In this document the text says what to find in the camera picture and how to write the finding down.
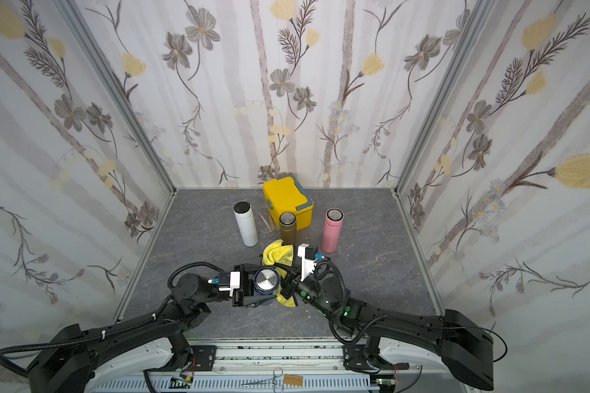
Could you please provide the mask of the pink thermos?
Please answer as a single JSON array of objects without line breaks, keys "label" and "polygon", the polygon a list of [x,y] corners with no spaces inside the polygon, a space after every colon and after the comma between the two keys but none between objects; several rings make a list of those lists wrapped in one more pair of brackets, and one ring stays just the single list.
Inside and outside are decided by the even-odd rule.
[{"label": "pink thermos", "polygon": [[321,248],[324,253],[334,253],[339,245],[339,237],[345,214],[339,208],[331,208],[325,214]]}]

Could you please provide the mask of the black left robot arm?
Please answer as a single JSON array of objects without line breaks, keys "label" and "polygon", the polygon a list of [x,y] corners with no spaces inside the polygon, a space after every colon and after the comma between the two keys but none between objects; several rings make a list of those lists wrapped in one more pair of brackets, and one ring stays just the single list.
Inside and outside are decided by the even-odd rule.
[{"label": "black left robot arm", "polygon": [[[216,275],[191,273],[200,266]],[[207,262],[184,265],[167,279],[170,293],[154,311],[89,330],[73,324],[48,343],[5,347],[0,366],[26,378],[32,392],[89,392],[132,373],[184,372],[196,361],[185,333],[208,317],[211,303],[252,307],[273,299],[257,285],[265,272],[280,276],[271,266],[244,264],[225,271]]]}]

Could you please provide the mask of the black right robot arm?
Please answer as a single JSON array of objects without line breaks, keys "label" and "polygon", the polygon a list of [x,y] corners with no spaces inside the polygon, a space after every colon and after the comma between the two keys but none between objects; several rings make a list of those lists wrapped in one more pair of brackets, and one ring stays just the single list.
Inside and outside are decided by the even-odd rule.
[{"label": "black right robot arm", "polygon": [[355,346],[363,337],[404,342],[434,353],[455,379],[483,391],[494,390],[492,329],[480,327],[461,312],[417,315],[391,311],[354,298],[338,267],[329,260],[316,263],[302,276],[301,267],[278,264],[285,271],[282,296],[317,309],[327,319],[333,337],[344,346]]}]

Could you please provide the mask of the yellow grey cleaning cloth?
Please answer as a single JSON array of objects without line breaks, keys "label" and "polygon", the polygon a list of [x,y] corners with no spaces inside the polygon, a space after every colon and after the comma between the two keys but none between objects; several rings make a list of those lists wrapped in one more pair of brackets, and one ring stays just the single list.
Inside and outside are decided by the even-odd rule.
[{"label": "yellow grey cleaning cloth", "polygon": [[[281,239],[272,242],[265,248],[265,250],[262,253],[262,266],[269,266],[275,269],[276,272],[280,275],[281,281],[285,279],[287,276],[285,266],[291,267],[292,265],[293,245],[287,245]],[[278,303],[280,303],[282,306],[294,308],[296,306],[296,303],[293,297],[291,296],[290,298],[285,298],[281,294],[283,286],[281,281],[276,292],[276,299]]]}]

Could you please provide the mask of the blue thermos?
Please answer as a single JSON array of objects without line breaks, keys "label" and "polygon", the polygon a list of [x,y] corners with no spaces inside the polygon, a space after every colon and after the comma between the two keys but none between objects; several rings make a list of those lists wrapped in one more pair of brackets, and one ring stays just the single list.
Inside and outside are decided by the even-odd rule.
[{"label": "blue thermos", "polygon": [[275,295],[280,288],[281,275],[277,269],[266,266],[262,267],[254,274],[254,290],[261,296]]}]

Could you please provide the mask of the gold thermos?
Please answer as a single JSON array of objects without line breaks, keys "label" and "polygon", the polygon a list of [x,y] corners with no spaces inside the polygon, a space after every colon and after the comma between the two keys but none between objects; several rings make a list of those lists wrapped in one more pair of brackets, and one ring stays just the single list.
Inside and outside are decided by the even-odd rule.
[{"label": "gold thermos", "polygon": [[279,217],[280,239],[284,245],[296,246],[297,243],[297,217],[292,212],[284,212]]}]

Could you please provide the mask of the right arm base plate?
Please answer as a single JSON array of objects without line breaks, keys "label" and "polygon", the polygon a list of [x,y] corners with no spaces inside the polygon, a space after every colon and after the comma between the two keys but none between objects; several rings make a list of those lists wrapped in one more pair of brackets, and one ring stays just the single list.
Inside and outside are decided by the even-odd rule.
[{"label": "right arm base plate", "polygon": [[409,363],[392,364],[381,356],[378,343],[364,345],[343,346],[344,368],[355,373],[369,375],[393,375],[398,371],[411,368]]}]

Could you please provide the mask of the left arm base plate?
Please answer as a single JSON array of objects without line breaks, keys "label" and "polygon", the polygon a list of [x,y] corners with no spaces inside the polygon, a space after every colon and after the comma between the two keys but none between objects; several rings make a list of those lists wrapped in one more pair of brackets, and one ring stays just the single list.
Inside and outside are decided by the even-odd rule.
[{"label": "left arm base plate", "polygon": [[191,345],[179,369],[180,373],[211,372],[216,360],[216,346]]}]

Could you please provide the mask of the white thermos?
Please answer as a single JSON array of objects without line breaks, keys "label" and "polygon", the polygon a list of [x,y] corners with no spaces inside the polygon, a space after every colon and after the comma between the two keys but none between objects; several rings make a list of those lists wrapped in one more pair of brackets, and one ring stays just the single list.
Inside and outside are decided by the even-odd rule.
[{"label": "white thermos", "polygon": [[234,205],[233,211],[244,245],[254,247],[258,244],[258,235],[251,204],[248,201],[239,201]]}]

